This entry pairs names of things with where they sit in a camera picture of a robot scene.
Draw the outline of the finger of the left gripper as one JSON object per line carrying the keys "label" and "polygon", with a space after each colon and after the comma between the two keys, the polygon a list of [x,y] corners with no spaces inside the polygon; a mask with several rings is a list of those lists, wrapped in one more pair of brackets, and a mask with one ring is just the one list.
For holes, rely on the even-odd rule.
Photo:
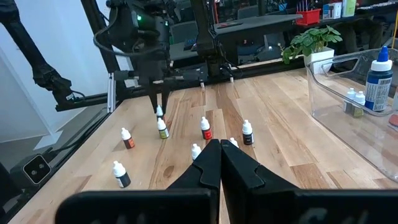
{"label": "finger of the left gripper", "polygon": [[153,112],[156,113],[156,111],[157,111],[157,87],[156,87],[156,85],[149,85],[148,96],[150,98]]}
{"label": "finger of the left gripper", "polygon": [[163,84],[162,91],[161,91],[163,114],[166,114],[169,95],[170,95],[170,86]]}

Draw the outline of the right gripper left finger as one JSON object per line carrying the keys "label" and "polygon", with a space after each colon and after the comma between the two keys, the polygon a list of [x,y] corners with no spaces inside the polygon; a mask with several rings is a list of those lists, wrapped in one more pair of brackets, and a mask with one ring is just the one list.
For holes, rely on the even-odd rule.
{"label": "right gripper left finger", "polygon": [[60,204],[55,224],[219,224],[220,182],[213,139],[165,190],[80,192]]}

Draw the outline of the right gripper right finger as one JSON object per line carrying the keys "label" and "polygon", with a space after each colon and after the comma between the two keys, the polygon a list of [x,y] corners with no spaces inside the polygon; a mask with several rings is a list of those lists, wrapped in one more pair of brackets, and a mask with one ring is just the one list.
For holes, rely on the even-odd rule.
{"label": "right gripper right finger", "polygon": [[231,224],[398,224],[398,190],[300,189],[221,141]]}

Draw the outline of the small blue dropper bottle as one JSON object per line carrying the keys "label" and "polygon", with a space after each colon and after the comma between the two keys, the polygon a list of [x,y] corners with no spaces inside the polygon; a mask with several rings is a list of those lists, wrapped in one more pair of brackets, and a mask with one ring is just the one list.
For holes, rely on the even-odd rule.
{"label": "small blue dropper bottle", "polygon": [[192,152],[192,160],[194,161],[201,153],[201,147],[194,143],[192,144],[192,148],[191,148],[191,152]]}

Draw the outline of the small yellow-green dropper bottle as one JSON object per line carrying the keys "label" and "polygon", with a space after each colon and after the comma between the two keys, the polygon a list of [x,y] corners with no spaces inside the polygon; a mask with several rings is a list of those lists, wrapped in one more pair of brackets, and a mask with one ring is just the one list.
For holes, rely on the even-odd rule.
{"label": "small yellow-green dropper bottle", "polygon": [[157,129],[161,139],[167,139],[169,137],[169,131],[162,118],[157,118]]}

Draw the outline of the small red dropper bottle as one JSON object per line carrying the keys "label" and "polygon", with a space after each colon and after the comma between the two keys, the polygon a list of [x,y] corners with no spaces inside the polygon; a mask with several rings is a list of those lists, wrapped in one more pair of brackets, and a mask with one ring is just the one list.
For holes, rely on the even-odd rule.
{"label": "small red dropper bottle", "polygon": [[210,123],[204,116],[201,117],[200,127],[201,127],[201,133],[202,133],[203,139],[209,140],[213,137],[212,132],[211,132]]}

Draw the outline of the small brown dropper bottle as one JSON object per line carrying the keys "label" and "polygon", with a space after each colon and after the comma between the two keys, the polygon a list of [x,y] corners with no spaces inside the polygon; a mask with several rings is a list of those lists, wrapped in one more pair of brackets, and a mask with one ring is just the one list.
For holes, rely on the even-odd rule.
{"label": "small brown dropper bottle", "polygon": [[131,149],[135,146],[134,140],[126,128],[121,128],[121,137],[127,149]]}

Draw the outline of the large blue food coloring bottle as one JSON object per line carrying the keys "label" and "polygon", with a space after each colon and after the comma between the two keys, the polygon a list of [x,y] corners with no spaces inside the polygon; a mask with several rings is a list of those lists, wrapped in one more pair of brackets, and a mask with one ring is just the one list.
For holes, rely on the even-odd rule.
{"label": "large blue food coloring bottle", "polygon": [[384,46],[379,52],[378,58],[372,61],[367,74],[365,107],[372,111],[386,109],[392,75],[392,60],[389,59],[389,49]]}

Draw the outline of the large pink food coloring bottle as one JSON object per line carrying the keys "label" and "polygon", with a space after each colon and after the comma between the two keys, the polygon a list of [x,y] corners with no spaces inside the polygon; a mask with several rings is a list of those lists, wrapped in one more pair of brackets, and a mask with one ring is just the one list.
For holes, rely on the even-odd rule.
{"label": "large pink food coloring bottle", "polygon": [[398,90],[395,92],[392,109],[396,112],[389,118],[389,124],[398,130]]}

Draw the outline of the clear plastic bin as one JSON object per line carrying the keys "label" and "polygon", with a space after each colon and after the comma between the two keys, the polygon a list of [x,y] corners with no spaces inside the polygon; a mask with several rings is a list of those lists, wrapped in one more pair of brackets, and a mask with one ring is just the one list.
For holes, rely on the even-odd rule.
{"label": "clear plastic bin", "polygon": [[353,111],[357,103],[354,100],[351,114],[343,110],[350,88],[354,88],[356,94],[365,92],[368,71],[378,55],[379,50],[372,49],[336,56],[332,58],[330,70],[321,74],[314,74],[305,66],[311,114],[378,171],[398,183],[398,130],[389,124],[389,118],[396,113],[392,104],[398,88],[398,50],[389,49],[393,75],[385,110],[372,111],[358,105],[364,114],[355,118]]}

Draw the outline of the dark grey desk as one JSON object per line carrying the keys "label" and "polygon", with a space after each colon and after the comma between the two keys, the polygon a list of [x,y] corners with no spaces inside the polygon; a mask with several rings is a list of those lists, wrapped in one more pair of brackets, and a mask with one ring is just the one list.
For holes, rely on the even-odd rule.
{"label": "dark grey desk", "polygon": [[215,24],[214,27],[217,38],[226,52],[226,58],[237,65],[238,48],[236,45],[240,41],[289,30],[295,25],[295,21],[302,17],[301,14],[248,17]]}

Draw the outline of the broad-leaf plant in white pot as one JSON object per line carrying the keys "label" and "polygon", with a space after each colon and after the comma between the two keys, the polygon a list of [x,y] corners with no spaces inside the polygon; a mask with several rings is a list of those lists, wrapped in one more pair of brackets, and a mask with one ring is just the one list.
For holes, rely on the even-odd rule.
{"label": "broad-leaf plant in white pot", "polygon": [[282,61],[289,64],[297,56],[303,55],[304,65],[314,74],[327,73],[332,66],[335,50],[328,44],[341,42],[341,34],[330,26],[324,28],[311,28],[296,35],[288,47],[281,47]]}

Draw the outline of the red plastic tray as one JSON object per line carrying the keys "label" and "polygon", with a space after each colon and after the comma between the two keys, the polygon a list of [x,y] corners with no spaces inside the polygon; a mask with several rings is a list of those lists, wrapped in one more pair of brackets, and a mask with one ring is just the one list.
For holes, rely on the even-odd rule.
{"label": "red plastic tray", "polygon": [[299,26],[308,26],[312,24],[318,24],[320,22],[321,9],[312,9],[309,11],[297,11],[296,14],[300,14],[302,18],[296,20],[296,24]]}

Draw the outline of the white cardboard box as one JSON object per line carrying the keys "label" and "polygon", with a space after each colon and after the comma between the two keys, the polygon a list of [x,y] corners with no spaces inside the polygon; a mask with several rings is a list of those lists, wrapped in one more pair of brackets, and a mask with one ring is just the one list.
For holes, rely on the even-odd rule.
{"label": "white cardboard box", "polygon": [[341,17],[342,2],[324,4],[322,7],[322,19],[334,20]]}

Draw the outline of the green and white box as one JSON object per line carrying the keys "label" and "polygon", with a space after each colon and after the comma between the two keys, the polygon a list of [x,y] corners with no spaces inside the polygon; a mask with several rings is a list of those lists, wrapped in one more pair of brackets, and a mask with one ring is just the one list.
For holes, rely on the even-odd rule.
{"label": "green and white box", "polygon": [[356,9],[356,0],[342,0],[341,16],[354,16]]}

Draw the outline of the silver aluminium bracket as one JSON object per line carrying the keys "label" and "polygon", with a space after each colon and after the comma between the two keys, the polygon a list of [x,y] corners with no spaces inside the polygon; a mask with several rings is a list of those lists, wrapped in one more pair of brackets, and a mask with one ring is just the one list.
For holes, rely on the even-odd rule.
{"label": "silver aluminium bracket", "polygon": [[116,107],[116,82],[114,73],[110,73],[108,77],[108,94],[107,94],[107,113],[112,113]]}

